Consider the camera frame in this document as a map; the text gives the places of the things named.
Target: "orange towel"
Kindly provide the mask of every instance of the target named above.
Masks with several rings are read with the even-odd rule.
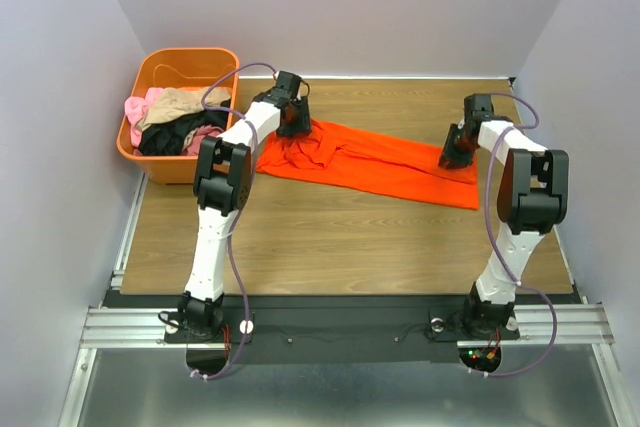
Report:
[[[442,148],[314,120],[311,134],[267,138],[257,170],[434,204],[477,209],[478,172],[438,167]]]

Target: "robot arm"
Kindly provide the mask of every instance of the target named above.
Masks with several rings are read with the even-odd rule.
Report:
[[[198,238],[191,275],[178,305],[178,321],[188,330],[220,330],[227,239],[249,197],[255,151],[271,132],[281,136],[311,132],[308,99],[299,95],[302,82],[297,75],[280,72],[276,85],[254,98],[244,119],[220,136],[202,141],[193,185],[198,198]]]
[[[505,117],[493,113],[491,96],[465,99],[465,118],[452,124],[440,159],[444,168],[468,166],[478,148],[492,151],[505,130],[496,158],[504,167],[497,199],[500,228],[496,241],[516,281],[505,271],[495,251],[473,284],[464,309],[467,327],[486,331],[506,326],[513,314],[516,287],[529,257],[567,211],[569,158],[527,138]],[[538,181],[532,185],[531,179]]]

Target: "wooden table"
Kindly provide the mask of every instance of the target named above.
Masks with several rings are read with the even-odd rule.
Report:
[[[272,81],[242,80],[240,105]],[[506,80],[313,80],[312,115],[437,145],[462,117],[463,99],[508,90]],[[497,112],[518,119],[510,99]],[[480,193],[488,154],[479,154]],[[493,182],[497,194],[501,169]],[[494,212],[494,225],[497,216]],[[182,293],[191,271],[198,218],[190,185],[149,182],[122,293]],[[257,176],[234,235],[252,294],[466,293],[490,253],[483,215],[328,185]],[[570,292],[555,234],[532,256],[526,283]],[[239,292],[227,265],[225,290]]]

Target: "wall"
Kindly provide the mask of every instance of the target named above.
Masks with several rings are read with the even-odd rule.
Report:
[[[115,137],[142,50],[117,0],[0,7],[0,423],[57,425],[138,175]]]
[[[222,45],[303,74],[454,77],[515,75],[559,2],[119,1],[147,52]]]
[[[562,0],[515,84],[542,116],[532,137],[569,152],[569,213],[560,235],[579,287],[606,305],[636,411],[639,6],[640,0]]]

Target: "pink cloth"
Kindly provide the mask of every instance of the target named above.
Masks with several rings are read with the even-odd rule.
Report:
[[[198,155],[202,139],[207,135],[217,137],[222,132],[224,132],[224,130],[213,125],[203,125],[202,127],[198,127],[198,129],[196,129],[196,135],[193,136],[193,142],[191,142],[191,145],[187,147],[187,150],[182,152],[182,155]]]
[[[144,115],[149,110],[149,107],[160,97],[160,94],[164,91],[162,87],[151,87],[147,90],[144,98],[142,97],[129,97],[124,101],[124,115],[127,116],[127,120],[131,124],[131,145],[136,148],[140,145],[142,140],[142,131],[138,129],[138,122],[142,120]]]

